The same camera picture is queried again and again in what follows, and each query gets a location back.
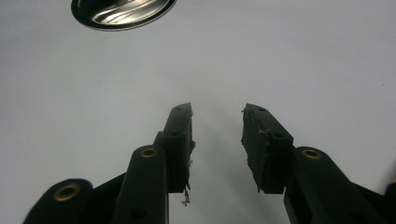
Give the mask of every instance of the white table surface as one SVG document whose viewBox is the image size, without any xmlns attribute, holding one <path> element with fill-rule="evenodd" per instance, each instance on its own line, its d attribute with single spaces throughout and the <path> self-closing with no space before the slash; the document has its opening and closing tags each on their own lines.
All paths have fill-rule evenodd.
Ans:
<svg viewBox="0 0 396 224">
<path fill-rule="evenodd" d="M 79 24 L 70 3 L 0 3 L 0 223 L 66 178 L 123 173 L 187 102 L 191 204 L 171 195 L 170 223 L 289 222 L 248 169 L 247 102 L 351 181 L 383 193 L 396 175 L 395 1 L 179 0 L 118 33 Z"/>
</svg>

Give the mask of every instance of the white surface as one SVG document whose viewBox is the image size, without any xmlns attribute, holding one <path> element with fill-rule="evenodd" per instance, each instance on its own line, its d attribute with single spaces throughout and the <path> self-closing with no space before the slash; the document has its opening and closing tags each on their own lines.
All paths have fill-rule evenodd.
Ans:
<svg viewBox="0 0 396 224">
<path fill-rule="evenodd" d="M 394 1 L 179 0 L 136 30 L 94 31 L 70 1 L 0 7 L 0 223 L 21 223 L 52 184 L 98 186 L 191 102 L 191 204 L 171 223 L 288 223 L 257 194 L 240 144 L 245 103 L 269 109 L 295 146 L 326 151 L 383 192 L 395 173 Z"/>
</svg>

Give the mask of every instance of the brass rivet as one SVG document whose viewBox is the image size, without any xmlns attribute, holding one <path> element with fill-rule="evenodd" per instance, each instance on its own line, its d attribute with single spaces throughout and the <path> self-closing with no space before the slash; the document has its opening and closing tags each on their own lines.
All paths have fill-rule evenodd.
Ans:
<svg viewBox="0 0 396 224">
<path fill-rule="evenodd" d="M 81 191 L 81 186 L 78 183 L 68 184 L 56 190 L 53 199 L 57 202 L 64 202 L 74 198 Z"/>
<path fill-rule="evenodd" d="M 317 159 L 321 158 L 320 153 L 318 153 L 317 151 L 315 151 L 313 149 L 304 149 L 303 154 L 309 159 L 317 160 Z"/>
<path fill-rule="evenodd" d="M 156 156 L 158 153 L 158 150 L 155 149 L 154 147 L 150 147 L 150 148 L 145 148 L 140 152 L 140 156 L 144 157 L 144 158 L 150 158 L 150 157 L 154 157 Z"/>
</svg>

